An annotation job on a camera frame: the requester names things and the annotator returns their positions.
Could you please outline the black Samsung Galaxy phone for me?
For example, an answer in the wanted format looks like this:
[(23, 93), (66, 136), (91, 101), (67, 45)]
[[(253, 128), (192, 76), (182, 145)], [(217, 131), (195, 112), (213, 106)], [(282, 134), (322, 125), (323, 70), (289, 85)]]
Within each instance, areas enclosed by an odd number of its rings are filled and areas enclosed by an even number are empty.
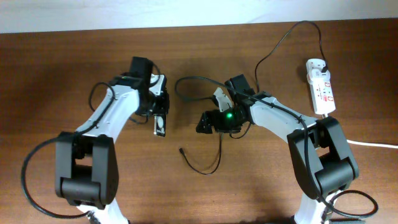
[(154, 134), (165, 137), (166, 135), (166, 115), (159, 114), (154, 116)]

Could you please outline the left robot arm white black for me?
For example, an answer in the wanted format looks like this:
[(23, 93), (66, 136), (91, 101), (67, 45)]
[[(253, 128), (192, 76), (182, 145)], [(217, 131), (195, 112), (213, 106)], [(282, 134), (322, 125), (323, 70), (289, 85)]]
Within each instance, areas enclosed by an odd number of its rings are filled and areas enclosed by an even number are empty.
[(114, 144), (132, 114), (154, 117), (154, 134), (165, 136), (169, 95), (165, 75), (115, 77), (90, 118), (55, 144), (55, 192), (91, 223), (129, 223), (116, 200), (119, 184)]

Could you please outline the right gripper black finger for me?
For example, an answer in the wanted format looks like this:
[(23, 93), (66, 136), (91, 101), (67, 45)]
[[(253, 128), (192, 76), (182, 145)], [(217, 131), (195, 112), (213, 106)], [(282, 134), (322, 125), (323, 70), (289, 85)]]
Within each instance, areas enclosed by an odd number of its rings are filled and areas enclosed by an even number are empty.
[(205, 111), (203, 112), (200, 121), (202, 123), (213, 123), (214, 114), (215, 114), (214, 110)]
[(196, 132), (201, 134), (212, 134), (213, 128), (211, 123), (202, 123), (200, 120), (196, 126)]

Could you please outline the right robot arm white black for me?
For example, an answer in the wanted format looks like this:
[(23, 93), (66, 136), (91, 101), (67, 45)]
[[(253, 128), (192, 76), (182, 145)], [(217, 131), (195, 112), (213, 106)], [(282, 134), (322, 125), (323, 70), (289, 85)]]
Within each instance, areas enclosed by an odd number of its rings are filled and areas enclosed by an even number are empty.
[(349, 192), (359, 175), (358, 163), (335, 118), (304, 116), (265, 93), (232, 91), (230, 96), (213, 98), (217, 109), (202, 114), (198, 133), (237, 133), (249, 122), (288, 144), (295, 178), (303, 192), (292, 223), (333, 223), (333, 214), (344, 216), (347, 222), (360, 221), (359, 215), (335, 208), (336, 199)]

